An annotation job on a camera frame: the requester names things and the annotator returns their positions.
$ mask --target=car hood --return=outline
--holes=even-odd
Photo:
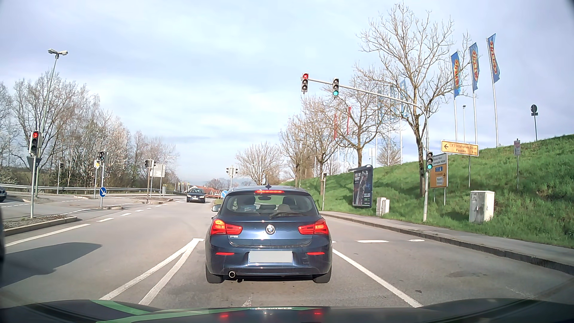
[[[423,307],[225,307],[161,310],[115,301],[78,299],[0,309],[0,321],[16,322],[385,322],[443,321],[561,322],[574,318],[574,305],[514,298],[478,298]]]

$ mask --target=license plate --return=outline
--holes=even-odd
[[[250,251],[249,252],[249,263],[292,263],[293,262],[293,252],[292,251]]]

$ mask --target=car tire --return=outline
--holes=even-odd
[[[317,284],[326,284],[329,282],[329,280],[331,280],[331,268],[329,268],[329,271],[326,274],[317,276],[315,278],[313,278],[313,281]]]
[[[210,284],[221,284],[223,283],[223,277],[219,275],[214,275],[207,270],[207,265],[205,265],[205,278]]]

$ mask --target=road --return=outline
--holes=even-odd
[[[203,238],[210,207],[177,198],[9,236],[0,306],[61,299],[164,309],[404,307],[481,297],[574,302],[572,276],[563,272],[333,218],[329,283],[208,284]]]
[[[100,206],[99,198],[81,199],[75,198],[73,195],[41,195],[40,197],[49,199],[41,199],[40,202],[34,202],[35,216],[70,214],[80,217],[82,220],[88,220],[109,213],[109,211],[98,209]],[[103,205],[121,205],[125,209],[141,206],[141,201],[136,201],[133,199],[134,197],[135,196],[108,195],[104,198]],[[30,203],[16,202],[7,199],[0,202],[0,210],[2,210],[4,220],[16,220],[21,217],[29,217]]]

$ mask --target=red flag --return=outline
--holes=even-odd
[[[333,139],[337,139],[337,114],[335,113],[335,120],[333,122],[334,125],[334,132],[333,132]]]
[[[349,112],[347,113],[347,135],[349,135],[349,120],[351,119],[351,107],[349,107]]]

